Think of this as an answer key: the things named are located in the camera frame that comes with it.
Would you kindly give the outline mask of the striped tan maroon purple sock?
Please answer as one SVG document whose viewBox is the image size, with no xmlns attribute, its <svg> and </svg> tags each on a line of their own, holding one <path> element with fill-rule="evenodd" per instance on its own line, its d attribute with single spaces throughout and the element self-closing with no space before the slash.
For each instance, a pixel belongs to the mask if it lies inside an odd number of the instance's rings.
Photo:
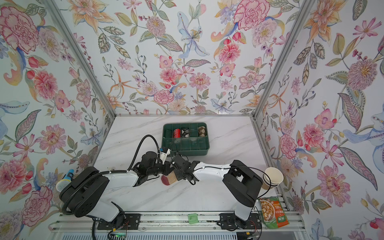
<svg viewBox="0 0 384 240">
<path fill-rule="evenodd" d="M 178 181 L 177 176 L 174 171 L 172 171 L 170 174 L 167 176 L 162 175 L 161 176 L 161 181 L 165 186 L 170 186 Z"/>
</svg>

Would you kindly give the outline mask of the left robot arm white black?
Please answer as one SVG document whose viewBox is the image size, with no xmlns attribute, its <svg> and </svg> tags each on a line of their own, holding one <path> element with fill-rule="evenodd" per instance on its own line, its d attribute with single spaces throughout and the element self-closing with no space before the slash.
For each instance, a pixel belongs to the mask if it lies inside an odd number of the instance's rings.
<svg viewBox="0 0 384 240">
<path fill-rule="evenodd" d="M 170 154 L 167 148 L 160 149 L 159 153 L 147 152 L 131 170 L 100 172 L 95 167 L 86 168 L 61 190 L 62 213 L 122 225 L 126 219 L 125 211 L 108 200 L 108 191 L 138 187 L 149 181 L 150 176 L 168 175 L 172 171 L 171 163 L 166 161 Z"/>
</svg>

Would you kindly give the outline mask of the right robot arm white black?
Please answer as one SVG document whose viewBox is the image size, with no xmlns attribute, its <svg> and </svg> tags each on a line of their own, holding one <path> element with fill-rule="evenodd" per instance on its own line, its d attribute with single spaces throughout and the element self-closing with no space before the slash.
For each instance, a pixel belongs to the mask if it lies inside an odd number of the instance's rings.
<svg viewBox="0 0 384 240">
<path fill-rule="evenodd" d="M 192 185 L 206 181 L 222 182 L 238 201 L 234 212 L 236 219 L 249 219 L 263 185 L 262 178 L 254 172 L 254 168 L 239 160 L 229 165 L 189 162 L 179 154 L 171 160 L 171 165 L 178 180 L 186 180 Z"/>
</svg>

